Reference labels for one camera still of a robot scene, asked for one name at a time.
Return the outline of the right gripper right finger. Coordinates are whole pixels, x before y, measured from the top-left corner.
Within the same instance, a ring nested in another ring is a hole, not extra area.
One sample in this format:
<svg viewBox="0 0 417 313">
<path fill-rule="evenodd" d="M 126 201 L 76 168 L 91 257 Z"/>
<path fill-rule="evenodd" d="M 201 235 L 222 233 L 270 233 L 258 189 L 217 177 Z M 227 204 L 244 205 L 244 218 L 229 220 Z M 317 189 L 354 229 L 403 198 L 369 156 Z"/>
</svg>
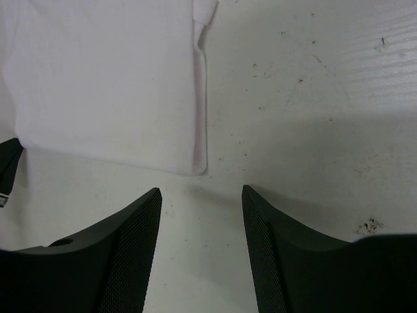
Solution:
<svg viewBox="0 0 417 313">
<path fill-rule="evenodd" d="M 242 189 L 244 228 L 260 312 L 415 312 L 416 236 L 342 241 Z"/>
</svg>

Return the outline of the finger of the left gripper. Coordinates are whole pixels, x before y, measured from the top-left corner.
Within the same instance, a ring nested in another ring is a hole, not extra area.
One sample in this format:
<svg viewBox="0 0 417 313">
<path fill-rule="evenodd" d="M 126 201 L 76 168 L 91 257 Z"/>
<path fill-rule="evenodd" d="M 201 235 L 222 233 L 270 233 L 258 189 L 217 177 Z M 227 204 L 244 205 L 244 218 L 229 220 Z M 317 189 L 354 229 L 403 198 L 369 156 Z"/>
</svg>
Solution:
<svg viewBox="0 0 417 313">
<path fill-rule="evenodd" d="M 1 143 L 1 207 L 4 207 L 7 204 L 9 196 L 12 192 L 16 172 L 18 169 L 18 163 L 22 153 L 23 147 L 17 138 L 12 138 Z"/>
</svg>

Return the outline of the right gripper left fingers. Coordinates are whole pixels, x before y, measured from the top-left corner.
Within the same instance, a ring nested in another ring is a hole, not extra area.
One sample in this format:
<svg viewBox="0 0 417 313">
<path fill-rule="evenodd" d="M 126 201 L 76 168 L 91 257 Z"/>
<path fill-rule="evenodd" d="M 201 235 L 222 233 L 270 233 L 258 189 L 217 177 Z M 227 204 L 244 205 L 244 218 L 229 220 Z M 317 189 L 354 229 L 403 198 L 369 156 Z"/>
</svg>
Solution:
<svg viewBox="0 0 417 313">
<path fill-rule="evenodd" d="M 160 227 L 152 188 L 49 246 L 1 251 L 2 312 L 142 312 Z"/>
</svg>

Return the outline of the white tank top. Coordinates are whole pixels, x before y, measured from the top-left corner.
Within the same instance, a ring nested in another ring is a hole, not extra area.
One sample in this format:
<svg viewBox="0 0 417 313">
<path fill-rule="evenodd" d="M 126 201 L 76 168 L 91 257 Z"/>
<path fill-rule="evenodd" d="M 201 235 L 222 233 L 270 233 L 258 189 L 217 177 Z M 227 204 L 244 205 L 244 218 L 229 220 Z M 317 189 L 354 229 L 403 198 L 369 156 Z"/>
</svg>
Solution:
<svg viewBox="0 0 417 313">
<path fill-rule="evenodd" d="M 2 1 L 1 79 L 26 148 L 200 175 L 215 1 Z"/>
</svg>

